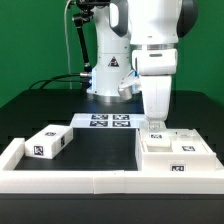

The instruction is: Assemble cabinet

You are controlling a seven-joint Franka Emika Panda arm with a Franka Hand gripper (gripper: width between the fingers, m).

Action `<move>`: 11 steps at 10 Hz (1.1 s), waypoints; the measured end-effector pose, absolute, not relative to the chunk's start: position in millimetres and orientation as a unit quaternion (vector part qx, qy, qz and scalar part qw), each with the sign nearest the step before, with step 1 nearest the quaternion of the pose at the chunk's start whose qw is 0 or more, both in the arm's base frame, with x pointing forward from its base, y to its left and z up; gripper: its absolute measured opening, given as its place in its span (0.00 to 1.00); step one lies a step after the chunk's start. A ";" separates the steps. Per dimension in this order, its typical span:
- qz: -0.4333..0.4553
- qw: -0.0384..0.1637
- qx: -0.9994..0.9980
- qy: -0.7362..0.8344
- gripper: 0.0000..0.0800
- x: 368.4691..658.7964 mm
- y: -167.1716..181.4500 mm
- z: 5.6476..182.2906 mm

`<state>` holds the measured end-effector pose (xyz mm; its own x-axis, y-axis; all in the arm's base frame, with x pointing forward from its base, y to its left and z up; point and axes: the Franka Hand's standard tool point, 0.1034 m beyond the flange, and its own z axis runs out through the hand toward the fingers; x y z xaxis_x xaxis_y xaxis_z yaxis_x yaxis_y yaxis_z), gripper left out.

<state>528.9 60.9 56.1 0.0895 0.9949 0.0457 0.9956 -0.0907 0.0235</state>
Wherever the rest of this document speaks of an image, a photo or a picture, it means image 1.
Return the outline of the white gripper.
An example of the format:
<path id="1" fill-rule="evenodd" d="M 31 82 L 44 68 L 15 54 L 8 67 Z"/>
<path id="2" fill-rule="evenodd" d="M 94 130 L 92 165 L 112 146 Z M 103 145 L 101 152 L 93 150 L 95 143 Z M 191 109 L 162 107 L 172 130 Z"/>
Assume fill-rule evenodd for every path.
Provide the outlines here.
<path id="1" fill-rule="evenodd" d="M 132 66 L 140 78 L 145 116 L 148 120 L 165 121 L 172 75 L 177 68 L 177 50 L 134 50 Z"/>

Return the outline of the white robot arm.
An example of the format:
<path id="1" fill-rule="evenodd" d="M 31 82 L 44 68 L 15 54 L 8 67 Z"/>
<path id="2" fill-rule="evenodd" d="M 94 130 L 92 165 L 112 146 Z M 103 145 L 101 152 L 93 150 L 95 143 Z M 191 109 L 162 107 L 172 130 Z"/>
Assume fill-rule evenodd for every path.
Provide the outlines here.
<path id="1" fill-rule="evenodd" d="M 164 121 L 177 69 L 176 44 L 197 17 L 196 0 L 95 3 L 98 52 L 89 96 L 104 102 L 122 101 L 140 90 L 146 119 Z"/>

